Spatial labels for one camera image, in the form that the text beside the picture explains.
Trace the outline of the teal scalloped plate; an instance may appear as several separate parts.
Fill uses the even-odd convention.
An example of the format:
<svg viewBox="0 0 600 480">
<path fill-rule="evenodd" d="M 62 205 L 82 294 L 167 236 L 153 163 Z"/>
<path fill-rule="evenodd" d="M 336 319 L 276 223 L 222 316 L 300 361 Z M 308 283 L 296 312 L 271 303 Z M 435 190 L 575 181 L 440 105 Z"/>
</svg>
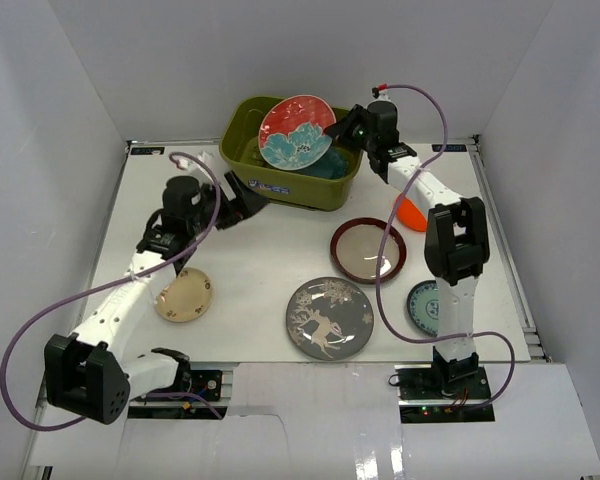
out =
<svg viewBox="0 0 600 480">
<path fill-rule="evenodd" d="M 300 153 L 305 157 L 309 145 L 305 143 L 293 143 L 277 136 L 272 141 L 272 147 L 277 147 L 276 153 Z M 258 167 L 270 171 L 278 171 L 278 168 L 271 166 L 262 156 L 257 139 L 250 140 L 243 153 L 239 156 L 239 162 L 243 165 Z M 348 159 L 344 154 L 330 146 L 324 155 L 312 165 L 299 170 L 282 170 L 282 173 L 299 174 L 304 176 L 317 177 L 328 180 L 343 178 L 348 172 Z"/>
</svg>

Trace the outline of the red plate with teal flower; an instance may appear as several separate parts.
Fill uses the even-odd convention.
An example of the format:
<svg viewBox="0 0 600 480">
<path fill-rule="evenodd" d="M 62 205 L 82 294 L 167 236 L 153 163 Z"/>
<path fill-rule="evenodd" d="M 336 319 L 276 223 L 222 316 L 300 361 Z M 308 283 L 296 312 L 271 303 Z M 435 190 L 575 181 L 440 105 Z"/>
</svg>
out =
<svg viewBox="0 0 600 480">
<path fill-rule="evenodd" d="M 336 122 L 332 107 L 313 95 L 296 95 L 277 103 L 265 115 L 258 133 L 264 161 L 282 171 L 315 164 L 331 147 L 325 129 Z"/>
</svg>

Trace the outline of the grey plate with deer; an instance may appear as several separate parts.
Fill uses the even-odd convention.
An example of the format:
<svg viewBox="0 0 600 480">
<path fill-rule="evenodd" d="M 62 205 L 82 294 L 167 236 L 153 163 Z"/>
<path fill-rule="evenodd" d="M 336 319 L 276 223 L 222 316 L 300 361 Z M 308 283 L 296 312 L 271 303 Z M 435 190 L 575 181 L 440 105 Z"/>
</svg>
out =
<svg viewBox="0 0 600 480">
<path fill-rule="evenodd" d="M 365 348 L 374 329 L 374 312 L 366 294 L 353 283 L 319 277 L 291 295 L 285 323 L 290 340 L 305 355 L 338 362 Z"/>
</svg>

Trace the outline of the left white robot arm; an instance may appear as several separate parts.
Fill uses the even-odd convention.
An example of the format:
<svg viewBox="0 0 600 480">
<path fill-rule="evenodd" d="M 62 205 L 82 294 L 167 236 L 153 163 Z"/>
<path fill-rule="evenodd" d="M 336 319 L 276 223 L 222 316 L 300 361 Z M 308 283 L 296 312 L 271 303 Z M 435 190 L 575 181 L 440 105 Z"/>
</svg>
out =
<svg viewBox="0 0 600 480">
<path fill-rule="evenodd" d="M 129 401 L 157 391 L 179 399 L 191 387 L 189 358 L 157 347 L 123 359 L 131 334 L 158 294 L 181 277 L 211 229 L 224 230 L 259 213 L 268 199 L 233 173 L 232 195 L 193 176 L 169 179 L 162 206 L 151 214 L 125 276 L 69 335 L 55 334 L 44 348 L 46 397 L 60 409 L 108 425 Z"/>
</svg>

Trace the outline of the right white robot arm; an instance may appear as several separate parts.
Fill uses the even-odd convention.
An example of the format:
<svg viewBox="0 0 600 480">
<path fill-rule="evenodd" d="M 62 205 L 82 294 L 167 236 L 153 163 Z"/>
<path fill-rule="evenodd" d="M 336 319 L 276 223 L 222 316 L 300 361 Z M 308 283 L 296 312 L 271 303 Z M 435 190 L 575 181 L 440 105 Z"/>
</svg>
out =
<svg viewBox="0 0 600 480">
<path fill-rule="evenodd" d="M 436 280 L 439 325 L 433 346 L 433 390 L 452 399 L 478 371 L 474 297 L 490 257 L 486 209 L 477 197 L 447 187 L 400 140 L 397 107 L 387 100 L 354 106 L 325 134 L 367 154 L 374 173 L 427 216 L 424 259 Z"/>
</svg>

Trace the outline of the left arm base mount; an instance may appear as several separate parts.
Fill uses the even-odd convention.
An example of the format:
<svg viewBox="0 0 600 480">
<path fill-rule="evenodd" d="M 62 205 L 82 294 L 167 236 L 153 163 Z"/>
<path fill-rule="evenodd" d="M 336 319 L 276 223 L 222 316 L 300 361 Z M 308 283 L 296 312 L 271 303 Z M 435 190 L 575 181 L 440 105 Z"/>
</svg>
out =
<svg viewBox="0 0 600 480">
<path fill-rule="evenodd" d="M 151 420 L 222 420 L 227 400 L 221 370 L 191 370 L 172 386 L 131 401 L 128 417 Z"/>
</svg>

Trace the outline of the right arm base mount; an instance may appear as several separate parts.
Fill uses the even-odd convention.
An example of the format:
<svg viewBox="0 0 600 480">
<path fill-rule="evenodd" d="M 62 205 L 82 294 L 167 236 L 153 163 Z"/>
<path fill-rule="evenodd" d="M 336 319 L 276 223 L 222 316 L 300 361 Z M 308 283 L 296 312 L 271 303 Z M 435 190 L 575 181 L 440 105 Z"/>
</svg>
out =
<svg viewBox="0 0 600 480">
<path fill-rule="evenodd" d="M 444 389 L 429 367 L 403 367 L 388 377 L 387 383 L 398 395 L 400 421 L 403 425 L 490 423 L 495 421 L 491 389 L 486 371 L 480 367 L 475 375 L 461 379 Z"/>
</svg>

